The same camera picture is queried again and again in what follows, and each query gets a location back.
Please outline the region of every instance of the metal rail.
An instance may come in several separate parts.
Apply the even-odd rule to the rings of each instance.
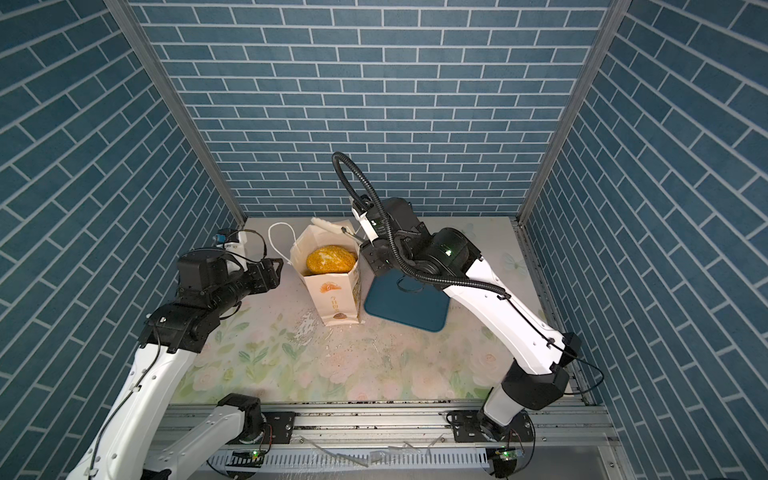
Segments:
[[[126,40],[134,49],[134,53],[141,62],[141,65],[144,66],[144,70],[152,80],[157,92],[163,98],[170,114],[174,116],[176,123],[179,124],[181,132],[184,133],[185,138],[197,155],[197,159],[213,181],[222,200],[229,207],[237,222],[237,226],[242,228],[245,225],[245,213],[235,199],[227,180],[216,164],[214,156],[197,129],[197,125],[194,124],[189,111],[187,111],[187,107],[184,106],[184,101],[181,100],[181,96],[176,91],[174,84],[171,83],[160,58],[157,56],[157,52],[149,41],[149,37],[147,37],[144,29],[139,25],[133,9],[127,0],[104,0],[104,3],[109,8],[109,12],[114,17],[123,35],[125,35]]]
[[[563,115],[560,117],[558,127],[552,135],[547,150],[541,159],[541,164],[533,177],[531,187],[528,189],[528,194],[525,196],[525,200],[523,200],[520,214],[518,215],[518,222],[521,225],[525,225],[525,222],[528,221],[533,212],[533,207],[539,194],[541,194],[541,189],[544,188],[547,177],[549,177],[554,163],[558,160],[558,155],[563,149],[565,139],[571,132],[571,127],[573,127],[576,120],[576,115],[581,109],[587,93],[589,93],[592,81],[598,76],[600,65],[602,65],[605,59],[608,47],[611,46],[611,42],[614,40],[614,36],[619,29],[621,20],[624,19],[624,13],[627,12],[630,3],[631,0],[613,0],[611,6],[605,12],[598,35],[594,39],[594,45],[589,50],[589,55],[587,55],[587,59],[584,61],[584,66],[581,68],[574,90],[568,99],[568,103],[565,105],[565,109],[563,109]]]
[[[151,451],[162,450],[205,420],[214,406],[170,406],[160,423]],[[293,437],[278,449],[305,449],[301,437],[334,449],[386,448],[408,442],[426,447],[442,435],[441,447],[496,446],[499,442],[456,443],[445,415],[456,409],[480,409],[482,400],[456,402],[369,402],[353,404],[264,404],[264,412],[295,412]],[[618,437],[603,406],[562,399],[529,412],[539,445],[616,446]]]

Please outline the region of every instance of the table surface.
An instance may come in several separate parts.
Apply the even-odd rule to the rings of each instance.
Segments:
[[[299,235],[309,218],[251,218],[246,228],[265,238],[284,221]],[[507,217],[427,217],[431,232],[462,231],[505,285],[544,318],[517,237]],[[288,227],[272,230],[287,254]],[[277,253],[267,241],[268,255]],[[247,255],[259,258],[249,233]],[[373,273],[360,266],[362,297]],[[286,265],[280,287],[248,296],[240,311],[208,337],[172,403],[215,403],[230,392],[263,402],[338,402],[482,398],[511,365],[512,355],[482,322],[451,300],[445,328],[429,333],[374,317],[360,307],[359,325],[323,325],[299,275]]]

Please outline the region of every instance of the paper bag handle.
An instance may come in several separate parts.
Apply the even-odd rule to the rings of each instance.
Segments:
[[[269,228],[269,229],[266,231],[266,238],[270,239],[270,245],[272,246],[272,250],[275,250],[275,251],[277,252],[277,254],[278,254],[278,255],[280,255],[282,258],[284,258],[284,259],[286,260],[286,262],[288,262],[288,264],[292,266],[293,264],[290,262],[290,259],[289,259],[288,257],[286,257],[285,255],[283,255],[283,254],[282,254],[282,253],[281,253],[281,252],[280,252],[280,251],[279,251],[279,250],[278,250],[278,249],[275,247],[275,244],[274,244],[274,243],[272,243],[272,228],[273,228],[275,225],[286,225],[286,226],[288,226],[288,228],[290,228],[290,231],[291,231],[291,233],[293,233],[293,242],[294,242],[294,243],[296,242],[296,231],[293,229],[293,227],[291,227],[291,226],[290,226],[290,224],[288,224],[288,223],[285,223],[285,222],[277,222],[277,223],[273,223],[272,225],[270,225],[270,228]]]

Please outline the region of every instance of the orange printed logo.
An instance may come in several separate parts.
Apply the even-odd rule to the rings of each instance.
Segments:
[[[341,290],[341,286],[336,285],[334,282],[325,282],[320,285],[320,293],[328,293],[331,290]]]

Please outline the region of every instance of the blue cutting board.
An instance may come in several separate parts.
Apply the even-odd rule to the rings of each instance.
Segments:
[[[450,300],[432,285],[409,276],[403,278],[402,272],[390,270],[373,279],[364,308],[369,314],[383,319],[427,332],[439,332],[445,326]]]

